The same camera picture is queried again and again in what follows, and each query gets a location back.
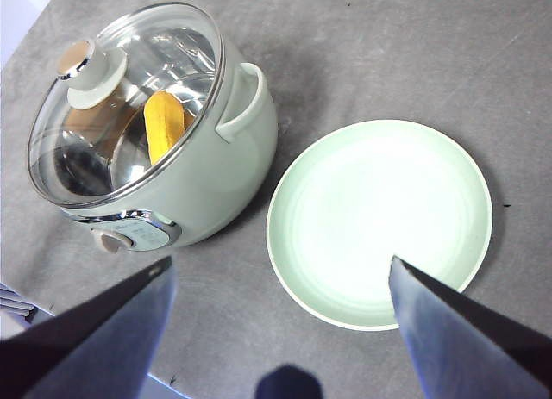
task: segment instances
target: corn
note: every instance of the corn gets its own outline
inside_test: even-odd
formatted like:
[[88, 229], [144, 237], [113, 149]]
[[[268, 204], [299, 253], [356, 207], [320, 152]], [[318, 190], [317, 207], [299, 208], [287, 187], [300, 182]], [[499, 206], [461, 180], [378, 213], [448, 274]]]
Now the corn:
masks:
[[149, 160], [152, 165], [179, 141], [193, 117], [166, 91], [155, 92], [144, 106]]

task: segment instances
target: plate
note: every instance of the plate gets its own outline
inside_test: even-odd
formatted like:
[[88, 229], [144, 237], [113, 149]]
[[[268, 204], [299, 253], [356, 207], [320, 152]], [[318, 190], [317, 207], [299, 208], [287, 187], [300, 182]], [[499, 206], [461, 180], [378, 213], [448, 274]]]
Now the plate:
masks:
[[398, 327], [392, 255], [463, 291], [491, 238], [489, 190], [448, 136], [414, 122], [339, 129], [307, 148], [274, 192], [267, 246], [285, 290], [354, 330]]

